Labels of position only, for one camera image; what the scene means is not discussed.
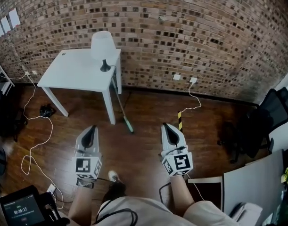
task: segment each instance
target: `device screen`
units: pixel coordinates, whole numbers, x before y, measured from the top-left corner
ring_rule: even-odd
[[[9,226],[30,226],[44,221],[33,194],[3,205]]]

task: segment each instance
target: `lamp base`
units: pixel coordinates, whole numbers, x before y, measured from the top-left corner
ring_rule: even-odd
[[[107,64],[106,60],[103,59],[103,65],[102,65],[102,67],[100,68],[100,70],[101,70],[102,72],[107,72],[107,71],[109,71],[110,69],[111,69],[111,67]]]

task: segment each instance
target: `person's leg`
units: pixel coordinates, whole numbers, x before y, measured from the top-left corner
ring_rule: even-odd
[[[79,183],[74,201],[69,209],[68,217],[81,226],[91,225],[91,200],[93,189]]]
[[[104,195],[102,203],[114,200],[120,197],[125,197],[125,190],[126,185],[121,182],[118,174],[115,171],[109,171],[108,173],[109,180],[114,182],[112,185],[109,186],[108,192]]]

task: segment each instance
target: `lamp shade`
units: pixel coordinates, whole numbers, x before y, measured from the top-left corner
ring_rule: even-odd
[[[107,59],[115,53],[115,50],[115,42],[110,32],[100,31],[93,34],[91,39],[91,56],[94,59]]]

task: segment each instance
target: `yellow and black tape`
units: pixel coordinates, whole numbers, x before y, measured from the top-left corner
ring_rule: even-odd
[[[180,132],[182,132],[182,122],[181,122],[181,112],[180,111],[178,111],[177,117],[178,117],[179,130],[180,130]]]

